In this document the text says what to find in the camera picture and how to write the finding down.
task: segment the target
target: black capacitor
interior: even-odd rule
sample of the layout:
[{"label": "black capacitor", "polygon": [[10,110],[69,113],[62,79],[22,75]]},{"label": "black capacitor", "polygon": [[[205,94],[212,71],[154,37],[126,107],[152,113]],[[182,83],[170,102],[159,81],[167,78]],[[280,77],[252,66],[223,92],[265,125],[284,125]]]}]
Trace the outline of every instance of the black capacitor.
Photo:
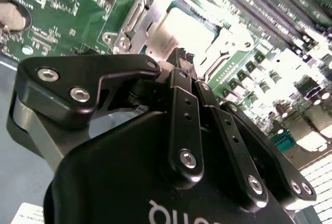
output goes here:
[{"label": "black capacitor", "polygon": [[283,127],[280,125],[280,123],[276,120],[274,120],[272,122],[272,125],[273,125],[273,128],[275,129],[275,131],[278,133],[278,134],[281,134],[284,132],[284,129]]},{"label": "black capacitor", "polygon": [[285,110],[285,108],[281,104],[276,104],[275,110],[278,112],[278,114],[282,118],[286,118],[288,116],[288,112]]}]

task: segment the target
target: black metal bracket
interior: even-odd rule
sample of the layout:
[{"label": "black metal bracket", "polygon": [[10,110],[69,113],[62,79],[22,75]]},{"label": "black metal bracket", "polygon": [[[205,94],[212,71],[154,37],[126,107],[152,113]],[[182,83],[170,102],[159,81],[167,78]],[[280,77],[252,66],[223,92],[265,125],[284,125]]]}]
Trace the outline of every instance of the black metal bracket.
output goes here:
[{"label": "black metal bracket", "polygon": [[[130,159],[126,157],[128,153],[142,159],[140,162],[147,156],[150,163],[153,157],[158,164],[158,171],[154,172],[171,186],[170,190],[194,195],[199,192],[197,197],[201,198],[210,187],[219,192],[226,186],[223,195],[251,213],[259,213],[269,205],[270,191],[272,201],[276,198],[290,211],[313,203],[316,194],[309,182],[243,112],[232,103],[219,107],[208,85],[196,80],[190,57],[188,60],[183,49],[175,49],[168,60],[172,70],[164,69],[163,79],[158,78],[162,68],[146,55],[27,59],[18,66],[8,131],[19,144],[44,157],[57,171],[57,178],[61,171],[74,168],[69,165],[71,154],[75,154],[75,166],[79,166],[78,158],[93,156],[91,161],[96,164],[91,165],[90,173],[98,177],[94,171],[101,162],[101,153],[101,157],[114,162],[105,151],[99,151],[99,144],[109,147],[106,142],[114,141],[120,149],[114,157],[119,160]],[[72,95],[75,88],[81,95]],[[130,111],[139,105],[150,109],[137,120],[90,140],[87,133],[93,118]],[[149,126],[151,138],[146,133]],[[129,143],[138,153],[123,151],[119,142],[126,143],[127,138],[132,139]],[[150,154],[155,149],[158,156]],[[85,178],[77,175],[73,181],[80,177]]]},{"label": "black metal bracket", "polygon": [[218,107],[207,84],[196,81],[195,86],[201,103],[201,116],[205,118],[204,123],[211,126],[215,141],[221,143],[221,149],[217,153],[224,157],[228,169],[220,171],[230,178],[229,188],[232,189],[233,197],[245,210],[258,211],[268,203],[267,189],[232,116]]},{"label": "black metal bracket", "polygon": [[[38,71],[43,68],[55,71],[59,79],[40,79]],[[154,80],[160,73],[159,65],[147,55],[29,58],[18,66],[15,92],[30,109],[63,127],[80,129],[89,124],[94,114],[106,115],[108,108],[101,103],[111,102],[128,82]],[[89,100],[79,102],[70,96],[70,90],[78,87],[89,93]],[[100,102],[103,90],[108,91],[108,96]]]},{"label": "black metal bracket", "polygon": [[310,183],[249,117],[232,102],[224,103],[222,109],[233,117],[260,175],[280,204],[287,210],[312,205],[317,195]]},{"label": "black metal bracket", "polygon": [[191,78],[182,69],[171,71],[168,84],[168,147],[163,172],[176,188],[188,189],[204,173],[198,100],[191,94]]}]

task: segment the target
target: mounting screw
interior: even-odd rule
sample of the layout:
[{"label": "mounting screw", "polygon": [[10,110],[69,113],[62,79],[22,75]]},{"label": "mounting screw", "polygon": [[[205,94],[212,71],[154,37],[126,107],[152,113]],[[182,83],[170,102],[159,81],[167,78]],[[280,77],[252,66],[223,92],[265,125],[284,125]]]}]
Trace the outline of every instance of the mounting screw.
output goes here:
[{"label": "mounting screw", "polygon": [[103,40],[105,43],[109,44],[112,41],[112,37],[111,37],[111,35],[109,35],[108,32],[105,32],[103,35]]},{"label": "mounting screw", "polygon": [[202,87],[203,87],[206,91],[209,91],[209,87],[208,87],[208,85],[206,85],[205,83],[202,83]]},{"label": "mounting screw", "polygon": [[261,186],[260,182],[253,176],[248,177],[248,183],[250,187],[257,193],[263,194],[263,187]]},{"label": "mounting screw", "polygon": [[301,194],[301,193],[302,193],[300,187],[297,185],[296,182],[294,182],[293,180],[289,180],[289,182],[290,182],[290,185],[291,185],[292,189],[293,189],[296,193],[298,193],[298,194]]},{"label": "mounting screw", "polygon": [[230,109],[232,109],[233,111],[238,111],[237,107],[234,106],[234,105],[232,105],[232,104],[230,104],[229,107],[230,107]]},{"label": "mounting screw", "polygon": [[72,88],[70,91],[71,97],[78,102],[86,102],[90,99],[90,94],[83,88]]},{"label": "mounting screw", "polygon": [[54,82],[59,79],[59,74],[49,68],[41,68],[37,71],[39,79],[47,82]]},{"label": "mounting screw", "polygon": [[152,68],[156,68],[156,67],[157,67],[156,64],[153,63],[153,62],[151,62],[151,61],[147,61],[146,63],[147,63],[147,65],[148,65],[149,67],[152,67]]},{"label": "mounting screw", "polygon": [[180,152],[180,160],[184,164],[184,166],[189,169],[193,169],[197,165],[196,158],[187,150],[183,150]]},{"label": "mounting screw", "polygon": [[310,189],[310,187],[305,184],[305,183],[302,183],[302,187],[305,189],[305,191],[308,193],[308,194],[312,194],[312,190]]},{"label": "mounting screw", "polygon": [[127,37],[122,37],[120,39],[120,47],[124,50],[128,50],[130,47],[130,40]]}]

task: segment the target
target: white sticker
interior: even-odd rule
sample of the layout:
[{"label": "white sticker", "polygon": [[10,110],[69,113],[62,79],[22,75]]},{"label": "white sticker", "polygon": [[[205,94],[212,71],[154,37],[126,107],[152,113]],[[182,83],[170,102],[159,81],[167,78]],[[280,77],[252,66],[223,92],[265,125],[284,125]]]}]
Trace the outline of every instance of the white sticker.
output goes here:
[{"label": "white sticker", "polygon": [[44,224],[43,208],[23,202],[11,224]]}]

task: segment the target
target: capacitor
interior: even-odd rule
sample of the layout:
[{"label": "capacitor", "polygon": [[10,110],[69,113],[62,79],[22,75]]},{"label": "capacitor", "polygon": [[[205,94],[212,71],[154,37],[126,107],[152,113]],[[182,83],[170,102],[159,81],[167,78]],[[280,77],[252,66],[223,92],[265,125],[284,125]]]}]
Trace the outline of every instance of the capacitor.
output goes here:
[{"label": "capacitor", "polygon": [[245,106],[245,105],[241,105],[241,106],[240,106],[240,110],[241,110],[241,111],[246,111],[246,110],[247,110],[247,108],[246,108],[246,106]]},{"label": "capacitor", "polygon": [[327,54],[322,58],[322,60],[329,69],[332,69],[332,55]]},{"label": "capacitor", "polygon": [[275,131],[278,133],[278,134],[281,134],[284,132],[284,129],[282,128],[282,126],[280,125],[280,123],[276,120],[274,120],[272,122],[272,125],[273,125],[273,128],[275,129]]},{"label": "capacitor", "polygon": [[275,84],[280,84],[281,81],[282,81],[282,78],[280,75],[276,74],[276,75],[273,75],[271,76],[271,79],[274,81]]},{"label": "capacitor", "polygon": [[254,107],[257,108],[259,108],[263,104],[262,101],[256,95],[252,95],[250,97],[250,102],[253,104]]},{"label": "capacitor", "polygon": [[319,94],[315,94],[314,96],[312,96],[310,98],[310,100],[312,101],[312,103],[313,103],[314,106],[319,105],[322,102]]},{"label": "capacitor", "polygon": [[265,94],[268,94],[272,91],[272,89],[266,84],[260,85],[260,88],[262,89],[263,93],[265,93]]},{"label": "capacitor", "polygon": [[288,112],[286,112],[285,108],[281,104],[276,104],[275,110],[282,118],[286,118],[288,116]]},{"label": "capacitor", "polygon": [[326,100],[330,97],[330,93],[327,92],[324,88],[318,92],[319,96],[322,98],[322,100]]}]

